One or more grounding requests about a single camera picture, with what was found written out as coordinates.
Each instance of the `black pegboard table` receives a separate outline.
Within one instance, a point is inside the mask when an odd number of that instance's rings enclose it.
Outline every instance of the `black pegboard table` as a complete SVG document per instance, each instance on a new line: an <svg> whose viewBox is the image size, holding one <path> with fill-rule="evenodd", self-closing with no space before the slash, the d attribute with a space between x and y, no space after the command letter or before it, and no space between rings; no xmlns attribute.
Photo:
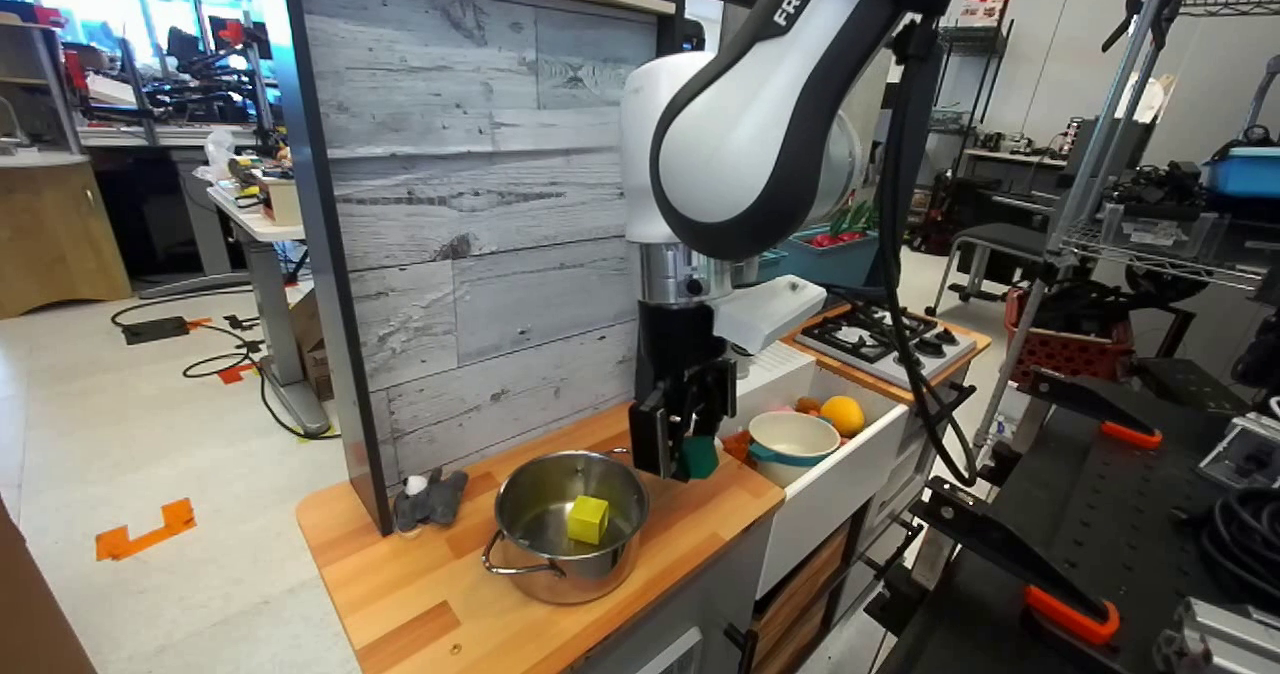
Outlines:
<svg viewBox="0 0 1280 674"><path fill-rule="evenodd" d="M1148 674L1155 671L1151 643L1170 623L1180 596L1224 600L1169 510L1207 506L1220 494L1192 467L1220 440L1226 419L1119 384L1112 388L1137 414L1161 427L1161 449L1139 454L1098 437L1096 419L1053 411L989 514L1119 607L1116 647L1106 657L1119 670ZM1020 582L964 550L879 669L888 674L1088 670L1064 655L1052 637L1027 624Z"/></svg>

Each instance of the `pot handle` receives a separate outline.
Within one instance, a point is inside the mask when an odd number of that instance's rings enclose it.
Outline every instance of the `pot handle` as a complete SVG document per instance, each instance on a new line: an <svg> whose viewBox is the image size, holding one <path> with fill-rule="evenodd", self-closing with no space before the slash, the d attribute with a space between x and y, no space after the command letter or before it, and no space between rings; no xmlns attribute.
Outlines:
<svg viewBox="0 0 1280 674"><path fill-rule="evenodd" d="M547 560L547 564L539 564L538 567L498 567L489 560L489 555L493 554L493 545L498 544L498 538L502 538L502 529L493 533L493 538L489 538L489 545L484 547L484 554L480 555L480 561L484 563L484 568L489 570L490 574L500 574L503 577L509 577L512 574L532 574L534 572L550 572L557 578L563 577L564 570L553 563L553 560Z"/></svg>

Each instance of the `lemon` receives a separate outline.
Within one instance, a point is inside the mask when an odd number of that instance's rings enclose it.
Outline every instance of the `lemon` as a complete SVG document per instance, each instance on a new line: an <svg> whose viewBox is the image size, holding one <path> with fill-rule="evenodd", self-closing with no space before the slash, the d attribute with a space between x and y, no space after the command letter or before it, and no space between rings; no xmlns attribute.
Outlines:
<svg viewBox="0 0 1280 674"><path fill-rule="evenodd" d="M854 434L861 432L867 425L863 408L850 396L832 396L822 405L820 414L823 419L831 422L832 427L836 427L842 437L851 437Z"/></svg>

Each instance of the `wooden cabinet door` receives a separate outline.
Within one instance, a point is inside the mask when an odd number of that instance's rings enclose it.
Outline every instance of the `wooden cabinet door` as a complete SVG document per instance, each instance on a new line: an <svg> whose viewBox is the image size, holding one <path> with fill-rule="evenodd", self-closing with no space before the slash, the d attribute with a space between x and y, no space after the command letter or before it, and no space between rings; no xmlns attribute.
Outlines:
<svg viewBox="0 0 1280 674"><path fill-rule="evenodd" d="M0 317L132 294L87 162L0 169Z"/></svg>

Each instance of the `stovetop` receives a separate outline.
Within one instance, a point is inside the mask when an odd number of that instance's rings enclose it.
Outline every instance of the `stovetop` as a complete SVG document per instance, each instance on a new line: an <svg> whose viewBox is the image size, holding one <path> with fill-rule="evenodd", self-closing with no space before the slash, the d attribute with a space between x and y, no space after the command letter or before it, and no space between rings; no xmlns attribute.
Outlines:
<svg viewBox="0 0 1280 674"><path fill-rule="evenodd" d="M910 311L902 311L902 324L910 341L913 364L922 370L925 379L933 379L975 345L972 338L952 333L942 324L918 317ZM796 341L896 386L910 386L901 356L893 345L890 313L882 306L864 302L841 315L831 315L822 322L801 329Z"/></svg>

